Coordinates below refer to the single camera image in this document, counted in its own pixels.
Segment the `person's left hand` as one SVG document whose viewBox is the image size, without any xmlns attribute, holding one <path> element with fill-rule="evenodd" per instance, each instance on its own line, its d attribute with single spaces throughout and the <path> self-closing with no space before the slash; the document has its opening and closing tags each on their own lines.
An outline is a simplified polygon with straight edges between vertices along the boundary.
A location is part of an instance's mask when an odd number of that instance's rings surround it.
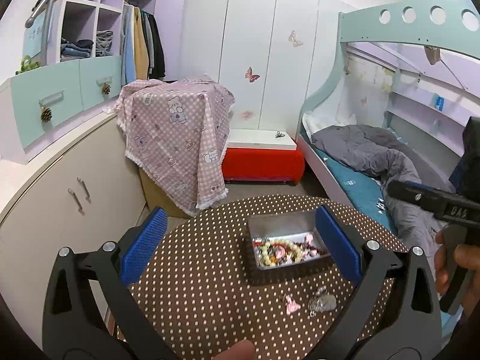
<svg viewBox="0 0 480 360">
<path fill-rule="evenodd" d="M 213 360 L 253 360 L 255 355 L 255 346 L 249 340 L 241 340 L 216 355 Z"/>
</svg>

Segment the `person's right hand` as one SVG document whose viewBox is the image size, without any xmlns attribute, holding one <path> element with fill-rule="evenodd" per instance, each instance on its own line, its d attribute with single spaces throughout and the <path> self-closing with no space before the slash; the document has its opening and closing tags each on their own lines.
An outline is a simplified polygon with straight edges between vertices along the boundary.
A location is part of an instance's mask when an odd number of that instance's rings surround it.
<svg viewBox="0 0 480 360">
<path fill-rule="evenodd" d="M 440 298 L 439 305 L 441 311 L 448 314 L 455 314 L 465 294 L 467 294 L 474 272 L 457 264 L 454 258 L 454 252 L 458 245 L 479 247 L 479 230 L 449 224 L 442 230 L 442 238 L 446 248 L 448 291 Z"/>
</svg>

